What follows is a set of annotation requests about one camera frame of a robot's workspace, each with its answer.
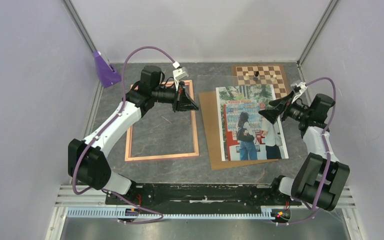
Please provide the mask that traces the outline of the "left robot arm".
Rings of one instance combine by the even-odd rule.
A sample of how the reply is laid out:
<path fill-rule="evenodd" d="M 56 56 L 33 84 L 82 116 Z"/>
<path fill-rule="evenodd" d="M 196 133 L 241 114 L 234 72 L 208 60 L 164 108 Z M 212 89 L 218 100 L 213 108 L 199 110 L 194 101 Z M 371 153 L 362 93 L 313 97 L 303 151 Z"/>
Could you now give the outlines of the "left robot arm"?
<path fill-rule="evenodd" d="M 145 66 L 139 81 L 126 93 L 116 110 L 94 132 L 68 144 L 67 172 L 72 177 L 72 187 L 80 181 L 95 190 L 116 192 L 125 204 L 133 203 L 137 191 L 131 187 L 134 181 L 114 172 L 107 156 L 125 132 L 156 104 L 170 104 L 174 112 L 199 110 L 187 92 L 184 78 L 188 73 L 184 67 L 172 72 L 173 83 L 168 85 L 161 68 Z"/>

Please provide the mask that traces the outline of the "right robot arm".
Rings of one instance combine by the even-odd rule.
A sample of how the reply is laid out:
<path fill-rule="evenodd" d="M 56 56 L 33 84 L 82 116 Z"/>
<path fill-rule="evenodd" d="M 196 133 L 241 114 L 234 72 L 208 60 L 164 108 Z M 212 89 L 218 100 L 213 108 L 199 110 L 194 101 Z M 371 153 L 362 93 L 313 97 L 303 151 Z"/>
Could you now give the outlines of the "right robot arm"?
<path fill-rule="evenodd" d="M 339 201 L 350 174 L 350 167 L 339 162 L 332 151 L 329 127 L 325 123 L 336 101 L 318 93 L 310 105 L 299 103 L 293 92 L 272 100 L 271 109 L 258 113 L 271 124 L 292 118 L 298 121 L 301 138 L 308 156 L 295 178 L 280 175 L 269 189 L 269 199 L 282 204 L 289 197 L 301 200 L 325 211 L 332 211 Z"/>

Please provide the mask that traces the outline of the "wooden picture frame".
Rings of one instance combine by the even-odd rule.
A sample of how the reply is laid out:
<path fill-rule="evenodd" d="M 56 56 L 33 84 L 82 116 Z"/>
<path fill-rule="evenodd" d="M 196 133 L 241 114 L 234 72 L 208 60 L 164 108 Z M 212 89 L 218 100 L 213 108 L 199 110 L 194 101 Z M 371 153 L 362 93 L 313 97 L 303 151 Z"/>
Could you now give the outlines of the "wooden picture frame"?
<path fill-rule="evenodd" d="M 171 104 L 156 103 L 126 133 L 126 162 L 173 160 L 199 155 L 194 110 L 174 112 Z"/>

